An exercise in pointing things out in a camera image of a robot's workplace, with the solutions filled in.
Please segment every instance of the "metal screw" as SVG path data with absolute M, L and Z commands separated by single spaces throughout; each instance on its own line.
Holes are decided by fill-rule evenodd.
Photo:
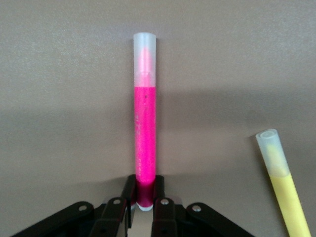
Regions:
M 120 200 L 119 200 L 119 199 L 114 200 L 114 201 L 113 201 L 113 204 L 114 204 L 114 205 L 120 204 Z
M 195 211 L 195 212 L 200 212 L 200 211 L 202 211 L 202 209 L 201 209 L 200 206 L 198 206 L 198 205 L 194 205 L 194 206 L 192 207 L 192 210 Z
M 87 210 L 87 206 L 86 205 L 82 205 L 78 208 L 79 211 L 85 211 Z
M 162 205 L 168 205 L 169 204 L 169 201 L 168 201 L 168 199 L 162 199 L 161 201 L 160 201 L 160 203 L 162 204 Z

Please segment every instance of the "yellow highlighter barrel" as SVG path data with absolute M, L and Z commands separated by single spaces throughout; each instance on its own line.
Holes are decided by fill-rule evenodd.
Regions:
M 311 233 L 277 131 L 268 129 L 258 133 L 256 138 L 289 235 L 310 237 Z

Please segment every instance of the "pink highlighter barrel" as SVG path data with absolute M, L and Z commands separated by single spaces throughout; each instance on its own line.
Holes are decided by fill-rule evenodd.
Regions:
M 156 36 L 134 35 L 134 112 L 137 204 L 153 208 L 156 176 Z

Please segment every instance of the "yellow marker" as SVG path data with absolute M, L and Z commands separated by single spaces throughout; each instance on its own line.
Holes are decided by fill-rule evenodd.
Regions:
M 311 237 L 277 131 L 268 129 L 256 138 L 289 235 Z

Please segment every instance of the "pen cap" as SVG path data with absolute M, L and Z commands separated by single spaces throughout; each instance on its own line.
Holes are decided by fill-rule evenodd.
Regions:
M 290 171 L 277 130 L 262 131 L 256 135 L 256 138 L 269 175 L 287 176 Z
M 156 86 L 156 36 L 134 34 L 134 86 Z

